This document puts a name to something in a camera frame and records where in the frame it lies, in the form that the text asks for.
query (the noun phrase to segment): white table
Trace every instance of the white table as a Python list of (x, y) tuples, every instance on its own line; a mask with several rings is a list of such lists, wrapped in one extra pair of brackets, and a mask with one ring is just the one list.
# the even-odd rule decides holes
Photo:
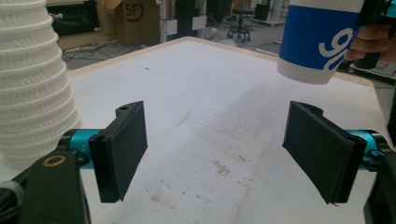
[[(388, 138), (371, 82), (337, 74), (323, 86), (299, 83), (275, 58), (195, 38), (69, 75), (84, 128), (145, 102), (148, 149), (124, 202), (100, 203), (93, 171), (81, 171), (93, 223), (364, 223), (375, 173), (358, 172), (349, 202), (327, 205), (281, 145), (290, 100)], [(1, 180), (18, 172), (0, 158)]]

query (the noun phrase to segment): white paper cup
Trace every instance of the white paper cup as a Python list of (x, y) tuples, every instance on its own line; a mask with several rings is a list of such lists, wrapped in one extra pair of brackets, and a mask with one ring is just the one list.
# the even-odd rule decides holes
[(29, 67), (0, 71), (0, 89), (28, 86), (50, 78), (66, 68), (62, 61), (62, 51), (46, 62)]
[[(76, 129), (80, 126), (81, 121), (77, 120), (70, 129)], [(58, 146), (62, 135), (64, 135), (64, 133), (41, 142), (27, 145), (8, 146), (0, 144), (0, 152), (5, 157), (9, 165), (17, 168), (23, 166), (21, 169), (25, 169), (32, 165), (36, 160), (54, 150)]]
[(46, 26), (51, 26), (53, 19), (51, 16), (48, 16), (45, 21), (23, 25), (23, 26), (16, 26), (16, 27), (7, 27), (7, 28), (0, 28), (0, 35), (7, 35), (7, 34), (17, 34), (27, 31), (32, 31), (36, 29), (41, 29)]
[(2, 0), (0, 2), (0, 10), (17, 10), (26, 9), (32, 7), (44, 7), (46, 5), (46, 0)]
[(66, 117), (77, 107), (73, 95), (57, 108), (25, 119), (11, 119), (0, 122), (0, 133), (23, 133), (40, 129)]
[(364, 0), (291, 0), (277, 71), (294, 80), (326, 84), (353, 38)]
[(27, 49), (26, 51), (17, 50), (14, 53), (0, 54), (0, 69), (13, 70), (23, 67), (29, 67), (36, 64), (44, 63), (53, 59), (61, 51), (55, 39), (40, 45), (40, 48)]
[(52, 150), (43, 151), (37, 154), (25, 155), (25, 156), (15, 156), (9, 155), (7, 153), (2, 153), (5, 162), (16, 169), (27, 169), (29, 168), (35, 161), (41, 159), (42, 157), (48, 155)]
[[(30, 36), (30, 38), (24, 38), (22, 41), (19, 41), (18, 38), (13, 38), (13, 40), (11, 40), (13, 35), (9, 35), (9, 42), (12, 41), (13, 45), (8, 45), (7, 43), (5, 43), (4, 45), (0, 45), (1, 48), (4, 49), (0, 49), (0, 56), (5, 56), (5, 55), (13, 55), (13, 54), (18, 54), (18, 53), (26, 53), (26, 52), (30, 52), (36, 49), (43, 49), (44, 47), (46, 47), (48, 44), (52, 44), (52, 43), (56, 43), (58, 41), (58, 35), (55, 34), (53, 31), (51, 32), (51, 34), (49, 34), (49, 30), (51, 31), (51, 29), (47, 29), (44, 30), (46, 32), (42, 32), (41, 36)], [(28, 35), (26, 33), (32, 33), (32, 31), (30, 32), (24, 32), (22, 33), (23, 35)]]
[(7, 153), (9, 156), (28, 156), (53, 150), (58, 146), (62, 135), (64, 134), (61, 133), (44, 141), (27, 145), (10, 146), (0, 144), (0, 152)]
[(75, 108), (66, 117), (46, 127), (23, 133), (0, 133), (0, 144), (9, 146), (28, 145), (42, 142), (59, 134), (65, 133), (80, 120), (78, 109)]
[(69, 77), (66, 74), (66, 69), (64, 69), (55, 76), (32, 85), (5, 90), (0, 89), (0, 105), (20, 105), (41, 99), (63, 88), (69, 83), (68, 80)]
[(4, 4), (0, 8), (0, 27), (2, 29), (38, 24), (50, 18), (45, 2)]
[(73, 95), (73, 90), (70, 85), (65, 85), (61, 90), (36, 101), (20, 105), (0, 106), (0, 122), (2, 120), (25, 119), (46, 113), (64, 104), (71, 95)]

